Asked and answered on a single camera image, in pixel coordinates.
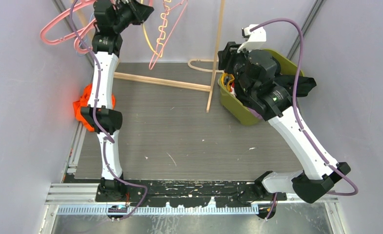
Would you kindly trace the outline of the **cream yellow hanger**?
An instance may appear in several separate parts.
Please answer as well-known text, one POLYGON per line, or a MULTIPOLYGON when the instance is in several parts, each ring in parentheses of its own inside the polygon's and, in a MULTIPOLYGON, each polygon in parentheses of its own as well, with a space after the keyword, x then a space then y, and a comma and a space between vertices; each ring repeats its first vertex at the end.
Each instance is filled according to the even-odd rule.
POLYGON ((160 18, 162 20, 161 25, 158 27, 158 31, 159 31, 160 35, 156 39, 155 46, 152 45, 152 43, 151 43, 151 41, 150 41, 150 39, 148 37, 145 25, 143 24, 141 26, 142 32, 143 32, 143 36, 145 38, 145 41, 146 41, 149 49, 153 52, 153 55, 157 56, 158 59, 163 57, 164 44, 165 44, 164 41, 166 39, 166 31, 165 31, 165 29, 168 26, 168 19, 167 19, 167 17, 170 14, 170 10, 171 10, 171 8, 168 6, 168 4, 171 3, 171 2, 172 2, 171 0, 163 0, 162 1, 163 7, 164 7, 164 11, 160 14, 160 18))

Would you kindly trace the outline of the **thin pink wire hanger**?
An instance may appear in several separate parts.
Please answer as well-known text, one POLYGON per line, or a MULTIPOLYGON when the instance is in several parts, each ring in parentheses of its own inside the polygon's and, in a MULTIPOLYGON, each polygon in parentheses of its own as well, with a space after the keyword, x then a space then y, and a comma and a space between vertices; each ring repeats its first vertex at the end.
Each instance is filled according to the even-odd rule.
POLYGON ((149 70, 152 70, 155 67, 157 61, 163 57, 165 47, 188 5, 187 0, 180 0, 175 5, 170 6, 171 3, 172 3, 171 0, 162 1, 164 10, 160 14, 160 18, 162 20, 161 25, 158 27, 158 31, 160 35, 156 39, 156 46, 153 49, 153 55, 148 65, 149 70), (182 10, 179 13, 176 21, 174 22, 174 25, 172 26, 171 31, 167 32, 166 30, 167 30, 167 27, 169 26, 168 18, 170 16, 170 13, 176 10, 177 8, 179 8, 180 6, 182 7, 182 10))

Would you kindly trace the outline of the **purple skirt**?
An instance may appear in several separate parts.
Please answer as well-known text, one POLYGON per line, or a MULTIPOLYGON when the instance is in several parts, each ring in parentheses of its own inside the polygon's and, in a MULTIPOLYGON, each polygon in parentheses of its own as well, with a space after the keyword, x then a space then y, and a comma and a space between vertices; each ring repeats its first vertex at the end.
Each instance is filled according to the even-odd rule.
POLYGON ((251 112, 251 114, 256 117, 257 119, 263 119, 263 117, 257 113, 255 110, 251 109, 251 108, 248 108, 248 110, 251 112))

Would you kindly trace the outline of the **red white patterned garment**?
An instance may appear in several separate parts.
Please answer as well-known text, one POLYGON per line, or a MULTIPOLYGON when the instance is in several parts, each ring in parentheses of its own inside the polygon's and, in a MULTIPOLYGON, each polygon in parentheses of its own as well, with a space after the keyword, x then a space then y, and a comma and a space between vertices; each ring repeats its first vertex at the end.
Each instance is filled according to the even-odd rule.
POLYGON ((232 84, 232 85, 230 86, 229 91, 230 91, 230 94, 232 94, 233 96, 236 96, 236 92, 235 92, 234 84, 232 84))

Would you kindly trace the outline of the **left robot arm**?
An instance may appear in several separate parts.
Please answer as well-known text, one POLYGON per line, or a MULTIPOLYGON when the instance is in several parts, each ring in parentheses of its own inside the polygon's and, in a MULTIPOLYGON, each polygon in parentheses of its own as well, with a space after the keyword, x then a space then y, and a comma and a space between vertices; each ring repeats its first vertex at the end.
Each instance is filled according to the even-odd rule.
POLYGON ((122 113, 112 102, 114 72, 122 46, 121 33, 130 25, 141 25, 154 12, 154 7, 137 0, 97 0, 93 4, 96 22, 92 49, 89 54, 95 62, 95 71, 86 107, 82 117, 93 127, 101 147, 102 173, 98 197, 121 201, 126 197, 123 170, 119 158, 118 137, 122 113))

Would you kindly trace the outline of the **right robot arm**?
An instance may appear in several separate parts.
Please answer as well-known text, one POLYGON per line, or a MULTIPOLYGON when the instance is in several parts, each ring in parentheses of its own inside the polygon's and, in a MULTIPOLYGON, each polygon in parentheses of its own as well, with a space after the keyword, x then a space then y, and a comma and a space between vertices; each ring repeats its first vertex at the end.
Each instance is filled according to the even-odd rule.
POLYGON ((257 180, 256 196, 268 200, 275 193, 295 193, 304 202, 314 203, 350 172, 346 162, 338 162, 313 141, 295 107, 295 96, 275 78, 279 62, 266 50, 245 50, 231 41, 218 52, 219 69, 234 82, 234 98, 239 105, 254 110, 286 141, 302 165, 293 173, 268 171, 257 180))

